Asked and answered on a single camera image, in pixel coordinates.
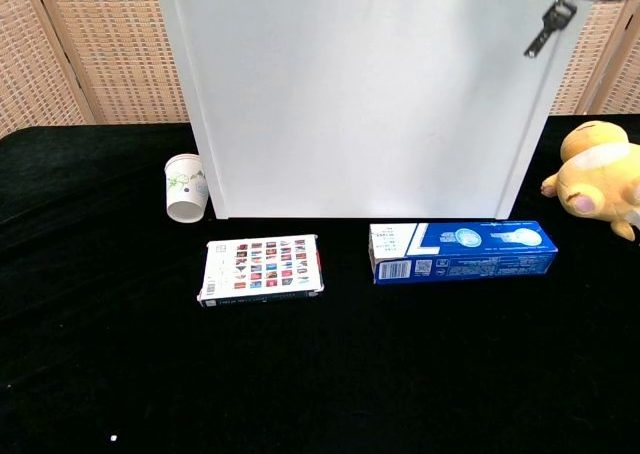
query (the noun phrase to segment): white panel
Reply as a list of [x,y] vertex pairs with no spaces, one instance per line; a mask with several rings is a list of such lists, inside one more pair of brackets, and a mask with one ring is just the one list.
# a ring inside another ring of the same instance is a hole
[[526,59],[551,1],[160,0],[218,216],[507,216],[589,10]]

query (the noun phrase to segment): black table surface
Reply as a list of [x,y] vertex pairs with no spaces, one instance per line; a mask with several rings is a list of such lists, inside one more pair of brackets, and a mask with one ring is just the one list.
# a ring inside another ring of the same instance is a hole
[[[0,452],[638,452],[640,247],[539,194],[587,119],[549,119],[512,213],[558,246],[546,276],[388,287],[368,220],[169,220],[188,125],[10,135]],[[196,304],[208,240],[299,233],[321,298]]]

